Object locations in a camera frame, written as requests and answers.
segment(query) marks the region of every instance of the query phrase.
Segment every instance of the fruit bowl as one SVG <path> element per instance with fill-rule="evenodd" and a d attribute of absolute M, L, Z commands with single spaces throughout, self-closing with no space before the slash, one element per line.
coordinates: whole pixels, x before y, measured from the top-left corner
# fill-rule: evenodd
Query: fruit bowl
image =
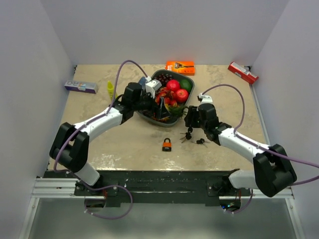
<path fill-rule="evenodd" d="M 184 75 L 181 75 L 179 73 L 176 73 L 176 72 L 173 72 L 173 71 L 168 71 L 168 70 L 158 70 L 156 71 L 153 75 L 152 75 L 152 79 L 160 79 L 161 83 L 162 83 L 162 86 L 163 87 L 166 87 L 166 84 L 170 81 L 170 80 L 177 80 L 179 83 L 181 82 L 185 82 L 186 85 L 187 85 L 187 91 L 188 91 L 188 98 L 186 100 L 186 102 L 184 103 L 178 103 L 178 107 L 184 107 L 185 105 L 187 105 L 187 102 L 189 101 L 190 99 L 190 96 L 191 96 L 191 93 L 193 92 L 193 89 L 195 87 L 195 84 L 194 84 L 194 81 L 187 77 L 187 76 L 184 76 Z M 153 124 L 156 124 L 156 125 L 159 125 L 159 126 L 162 126 L 162 127 L 172 127 L 173 125 L 175 125 L 178 120 L 180 119 L 180 117 L 176 117 L 176 116 L 170 116 L 168 117 L 165 121 L 158 121 L 158 120 L 155 120 L 153 119 L 151 116 L 149 115 L 145 115 L 144 112 L 142 111 L 139 111 L 137 112 L 138 115 L 153 123 Z"/>

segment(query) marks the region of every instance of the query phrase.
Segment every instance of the yellow object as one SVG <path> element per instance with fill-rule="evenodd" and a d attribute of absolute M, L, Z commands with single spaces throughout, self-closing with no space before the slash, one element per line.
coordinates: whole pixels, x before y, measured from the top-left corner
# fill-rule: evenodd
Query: yellow object
<path fill-rule="evenodd" d="M 110 81 L 108 81 L 108 92 L 109 92 L 109 96 L 110 96 L 110 98 L 112 100 L 113 93 L 114 93 L 114 86 L 113 86 L 113 84 Z"/>

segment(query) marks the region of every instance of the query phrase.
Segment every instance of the black bracket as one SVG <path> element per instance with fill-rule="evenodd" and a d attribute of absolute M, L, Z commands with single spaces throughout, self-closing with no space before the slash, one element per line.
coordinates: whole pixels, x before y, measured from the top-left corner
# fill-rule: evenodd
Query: black bracket
<path fill-rule="evenodd" d="M 269 149 L 276 153 L 287 155 L 284 148 L 278 144 Z M 256 184 L 260 191 L 268 197 L 275 196 L 297 180 L 291 162 L 286 159 L 263 152 L 262 154 L 258 153 L 253 158 L 253 162 Z"/>

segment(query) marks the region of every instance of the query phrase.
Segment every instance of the tabletop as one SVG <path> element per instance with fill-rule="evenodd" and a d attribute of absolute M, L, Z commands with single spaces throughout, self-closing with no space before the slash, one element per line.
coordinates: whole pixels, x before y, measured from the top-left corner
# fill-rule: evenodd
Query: tabletop
<path fill-rule="evenodd" d="M 107 81 L 114 83 L 119 65 L 78 65 L 74 80 L 94 82 L 98 84 L 97 94 L 70 92 L 66 102 L 61 123 L 82 122 L 103 111 L 111 102 L 107 92 Z M 151 76 L 156 70 L 164 69 L 164 65 L 141 65 Z M 260 120 L 257 114 L 249 84 L 231 73 L 226 65 L 196 65 L 195 76 L 190 78 L 195 88 L 188 105 L 197 106 L 197 95 L 211 86 L 230 84 L 238 88 L 244 96 L 246 113 L 239 132 L 259 142 L 265 142 Z M 129 82 L 137 82 L 142 72 L 132 64 L 123 67 L 117 93 L 124 92 Z M 238 93 L 229 87 L 219 87 L 208 93 L 219 120 L 235 127 L 242 115 L 242 102 Z M 232 170 L 252 169 L 252 165 L 232 150 L 219 146 L 214 142 L 199 145 L 191 142 L 205 138 L 201 129 L 195 128 L 192 140 L 181 143 L 180 133 L 187 128 L 184 120 L 173 127 L 153 125 L 137 113 L 123 125 L 114 127 L 101 134 L 89 145 L 88 162 L 97 170 Z M 165 138 L 170 138 L 171 152 L 162 151 Z M 51 159 L 49 169 L 53 168 Z"/>

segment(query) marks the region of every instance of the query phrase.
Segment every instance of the padlock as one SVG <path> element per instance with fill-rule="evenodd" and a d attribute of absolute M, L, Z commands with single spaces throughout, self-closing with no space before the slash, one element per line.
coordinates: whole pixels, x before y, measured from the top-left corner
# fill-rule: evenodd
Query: padlock
<path fill-rule="evenodd" d="M 162 148 L 163 151 L 166 151 L 166 152 L 170 152 L 171 151 L 171 142 L 170 142 L 170 139 L 169 138 L 165 138 L 164 139 L 164 143 L 163 143 L 163 148 Z"/>

